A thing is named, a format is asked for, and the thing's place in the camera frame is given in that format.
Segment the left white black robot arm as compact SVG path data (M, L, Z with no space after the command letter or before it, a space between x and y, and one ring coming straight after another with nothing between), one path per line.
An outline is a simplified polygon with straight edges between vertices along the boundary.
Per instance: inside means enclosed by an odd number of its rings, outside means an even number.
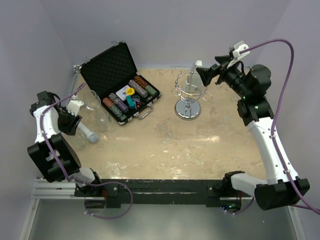
M82 167L76 152L64 138L64 135L75 136L77 131L94 136L81 122L79 112L84 102L75 94L69 99L67 106L62 106L62 99L55 93L37 94L37 102L29 110L36 120L36 139L27 153L48 182L74 180L79 188L99 196L104 190L100 177L91 168Z

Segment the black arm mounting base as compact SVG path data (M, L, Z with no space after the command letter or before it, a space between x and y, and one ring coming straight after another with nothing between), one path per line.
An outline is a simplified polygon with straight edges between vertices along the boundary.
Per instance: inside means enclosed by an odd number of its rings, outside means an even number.
M84 191L76 188L74 195L106 200L107 208L131 203L220 207L221 199L240 195L236 190L223 188L221 179L103 179L102 182L107 184Z

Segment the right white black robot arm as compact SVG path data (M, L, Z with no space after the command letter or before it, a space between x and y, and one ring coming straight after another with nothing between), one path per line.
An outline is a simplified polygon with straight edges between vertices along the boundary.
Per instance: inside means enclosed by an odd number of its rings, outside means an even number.
M282 143L272 126L275 115L266 98L271 86L271 71L264 65L256 64L248 73L232 66L227 55L215 57L216 64L209 68L197 67L204 86L214 77L216 84L226 83L239 97L237 111L244 125L252 134L263 161L266 179L252 177L243 171L226 173L223 192L230 197L239 191L255 198L258 206L266 211L295 205L310 189L306 178L300 178L291 165Z

